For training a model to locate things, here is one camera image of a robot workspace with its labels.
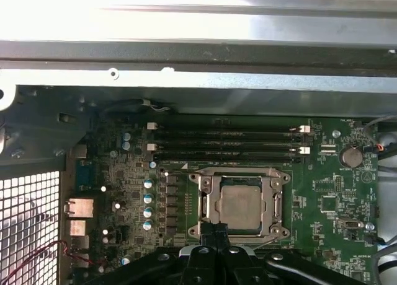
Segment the red wire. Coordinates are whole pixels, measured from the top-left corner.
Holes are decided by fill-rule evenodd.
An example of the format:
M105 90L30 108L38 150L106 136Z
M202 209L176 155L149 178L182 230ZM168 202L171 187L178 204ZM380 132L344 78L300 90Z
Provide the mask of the red wire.
M29 264L36 256L38 256L39 254L41 254L42 252L44 252L45 250L51 248L52 246L61 243L63 245L63 255L73 258L73 259L78 259L78 260L82 260L85 262L88 262L90 265L94 265L95 263L93 261L91 261L90 259L86 259L84 257L81 256L77 256L77 255L72 255L68 252L69 247L68 247L68 243L64 240L56 240L54 242L49 243L48 245L42 247L42 248L37 248L36 250L33 250L32 252L30 252L30 255L19 265L17 266L17 268L12 271L1 283L1 285L6 285L7 282L17 274L17 272L19 270L21 270L25 265Z

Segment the integrated circuit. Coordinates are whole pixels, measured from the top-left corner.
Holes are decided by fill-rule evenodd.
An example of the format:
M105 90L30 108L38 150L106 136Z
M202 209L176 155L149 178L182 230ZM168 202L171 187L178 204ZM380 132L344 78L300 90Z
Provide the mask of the integrated circuit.
M337 208L336 196L322 196L321 197L321 212L335 213Z

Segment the motherboard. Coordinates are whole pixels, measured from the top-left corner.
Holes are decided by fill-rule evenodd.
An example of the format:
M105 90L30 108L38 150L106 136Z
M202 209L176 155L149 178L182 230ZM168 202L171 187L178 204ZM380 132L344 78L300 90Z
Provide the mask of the motherboard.
M97 273L158 247L177 253L199 242L202 222L223 222L231 243L258 257L295 250L372 284L378 156L362 127L348 118L99 119L76 161L77 195L99 201L90 257L111 264Z

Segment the screw hole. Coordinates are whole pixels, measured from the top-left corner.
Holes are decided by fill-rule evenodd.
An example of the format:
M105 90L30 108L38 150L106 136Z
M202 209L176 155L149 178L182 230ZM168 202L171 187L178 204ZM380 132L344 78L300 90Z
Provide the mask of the screw hole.
M193 277L193 282L194 283L201 283L203 279L200 276L194 276Z

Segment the cpu socket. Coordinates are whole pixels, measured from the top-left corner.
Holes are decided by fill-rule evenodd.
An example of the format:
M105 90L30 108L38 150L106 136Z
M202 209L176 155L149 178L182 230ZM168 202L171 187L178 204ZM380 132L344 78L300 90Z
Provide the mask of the cpu socket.
M189 175L199 187L198 224L227 223L231 243L263 244L290 236L282 226L282 187L291 179L272 168L207 167Z

